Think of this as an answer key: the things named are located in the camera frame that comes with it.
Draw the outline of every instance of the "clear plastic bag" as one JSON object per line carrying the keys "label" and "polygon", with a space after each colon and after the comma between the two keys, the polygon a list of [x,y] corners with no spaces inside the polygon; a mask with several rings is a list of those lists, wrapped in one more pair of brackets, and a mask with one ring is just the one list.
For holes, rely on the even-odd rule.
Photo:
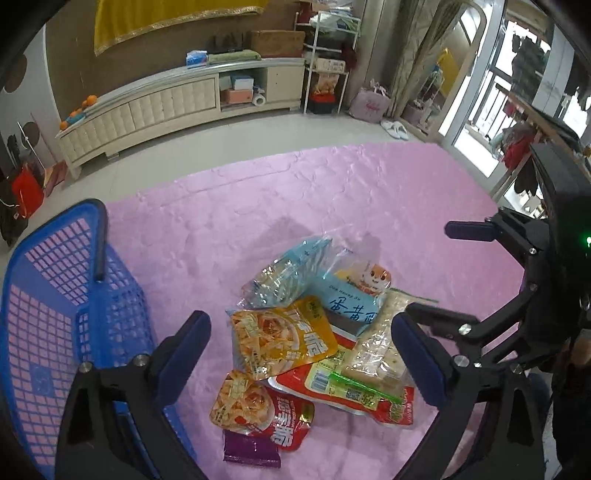
{"label": "clear plastic bag", "polygon": [[328,237],[306,239],[267,265],[242,287],[240,308],[287,307],[308,288],[330,246]]}
{"label": "clear plastic bag", "polygon": [[406,365],[392,341],[390,327],[392,318],[413,302],[436,303],[394,288],[388,290],[378,315],[359,335],[355,347],[343,359],[337,373],[344,377],[344,381],[350,379],[387,397],[401,395],[410,379]]}

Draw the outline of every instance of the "beige curtain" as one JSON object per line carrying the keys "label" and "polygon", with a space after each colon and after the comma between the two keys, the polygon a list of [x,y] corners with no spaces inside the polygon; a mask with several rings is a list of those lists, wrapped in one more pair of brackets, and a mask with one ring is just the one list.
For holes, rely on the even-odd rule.
{"label": "beige curtain", "polygon": [[466,9],[459,0],[412,0],[403,8],[402,17],[408,24],[403,38],[407,40],[390,85],[388,116],[400,116],[406,94],[421,74],[422,69],[415,66],[421,66],[432,49],[443,44]]}

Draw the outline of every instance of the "snack package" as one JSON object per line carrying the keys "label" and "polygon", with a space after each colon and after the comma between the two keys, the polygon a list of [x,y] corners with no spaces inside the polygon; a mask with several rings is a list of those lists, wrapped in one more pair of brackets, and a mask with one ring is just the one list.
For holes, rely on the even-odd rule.
{"label": "snack package", "polygon": [[224,430],[223,459],[246,465],[281,467],[277,445],[267,437],[249,437]]}
{"label": "snack package", "polygon": [[391,288],[377,317],[359,335],[355,347],[346,353],[333,378],[338,379],[341,375],[343,382],[349,379],[356,385],[364,385],[369,392],[378,392],[386,397],[399,396],[407,381],[407,369],[392,342],[390,327],[392,318],[415,301],[435,303]]}
{"label": "snack package", "polygon": [[326,258],[321,268],[308,292],[317,296],[327,310],[357,322],[371,323],[390,286],[390,272],[358,258],[348,249]]}
{"label": "snack package", "polygon": [[332,380],[331,373],[338,368],[345,355],[355,347],[356,340],[353,335],[336,327],[333,327],[333,332],[339,343],[336,354],[318,363],[303,365],[271,377],[268,380],[269,385],[282,392],[326,403],[353,414],[369,415],[383,424],[412,425],[414,387],[404,387],[400,391],[400,397],[392,401],[362,388]]}
{"label": "snack package", "polygon": [[232,370],[209,418],[230,432],[269,437],[284,450],[296,450],[314,418],[312,402],[276,392]]}
{"label": "snack package", "polygon": [[241,307],[287,307],[316,276],[330,243],[330,238],[315,237],[285,252],[242,287]]}
{"label": "snack package", "polygon": [[246,372],[255,380],[334,355],[337,342],[320,301],[312,296],[286,308],[238,310],[230,319]]}

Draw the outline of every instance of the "wooden box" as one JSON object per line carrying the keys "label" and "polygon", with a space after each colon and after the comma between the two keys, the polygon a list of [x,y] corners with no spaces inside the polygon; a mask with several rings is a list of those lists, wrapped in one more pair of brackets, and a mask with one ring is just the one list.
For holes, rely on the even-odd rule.
{"label": "wooden box", "polygon": [[261,57],[301,57],[306,32],[259,30],[251,33],[251,50]]}

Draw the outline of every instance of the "pink box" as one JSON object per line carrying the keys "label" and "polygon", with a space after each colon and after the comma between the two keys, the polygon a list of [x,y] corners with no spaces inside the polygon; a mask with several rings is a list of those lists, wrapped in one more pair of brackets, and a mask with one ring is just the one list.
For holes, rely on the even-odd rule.
{"label": "pink box", "polygon": [[252,102],[252,90],[224,90],[220,92],[220,100],[222,103],[229,105],[233,103],[250,103]]}

